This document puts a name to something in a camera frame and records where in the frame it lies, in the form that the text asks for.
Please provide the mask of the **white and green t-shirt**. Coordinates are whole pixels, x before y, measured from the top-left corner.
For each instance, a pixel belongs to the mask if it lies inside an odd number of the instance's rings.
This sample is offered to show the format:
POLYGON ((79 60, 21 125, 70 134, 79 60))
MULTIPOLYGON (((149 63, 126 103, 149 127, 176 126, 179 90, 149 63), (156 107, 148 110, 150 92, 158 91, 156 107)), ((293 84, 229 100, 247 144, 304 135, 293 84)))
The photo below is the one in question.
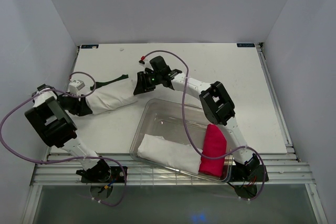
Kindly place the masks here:
POLYGON ((113 111, 137 102, 134 89, 135 82, 128 74, 110 81, 96 82, 96 89, 86 97, 86 104, 93 114, 113 111))

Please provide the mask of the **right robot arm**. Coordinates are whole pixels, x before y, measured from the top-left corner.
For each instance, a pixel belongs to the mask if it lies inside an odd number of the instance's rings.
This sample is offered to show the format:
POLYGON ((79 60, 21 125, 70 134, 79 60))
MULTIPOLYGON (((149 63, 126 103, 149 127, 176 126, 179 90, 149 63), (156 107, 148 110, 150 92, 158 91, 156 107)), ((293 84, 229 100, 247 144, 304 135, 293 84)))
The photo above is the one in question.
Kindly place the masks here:
POLYGON ((214 137, 205 139, 203 149, 198 152, 201 156, 200 173, 220 177, 227 156, 224 149, 229 146, 238 179, 266 179, 267 172, 263 161, 258 153, 247 146, 235 118, 235 105, 221 82, 205 83, 190 78, 188 72, 172 70, 161 56, 154 57, 149 64, 149 68, 137 73, 133 94, 154 91, 160 84, 181 91, 183 95, 189 94, 200 100, 204 114, 211 123, 210 128, 216 133, 214 137))

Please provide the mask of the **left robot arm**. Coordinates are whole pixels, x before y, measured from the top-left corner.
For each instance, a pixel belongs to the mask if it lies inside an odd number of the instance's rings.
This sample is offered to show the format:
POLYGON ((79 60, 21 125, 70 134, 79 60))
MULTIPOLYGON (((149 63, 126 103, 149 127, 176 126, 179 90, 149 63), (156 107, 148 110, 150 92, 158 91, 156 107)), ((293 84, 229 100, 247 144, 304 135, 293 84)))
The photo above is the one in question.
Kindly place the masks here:
POLYGON ((94 183, 110 180, 110 166, 78 137, 77 126, 69 115, 92 114, 86 99, 68 93, 58 95, 46 84, 39 86, 33 96, 34 105, 25 112, 25 117, 42 141, 49 147, 57 147, 77 157, 82 170, 76 173, 86 180, 94 183))

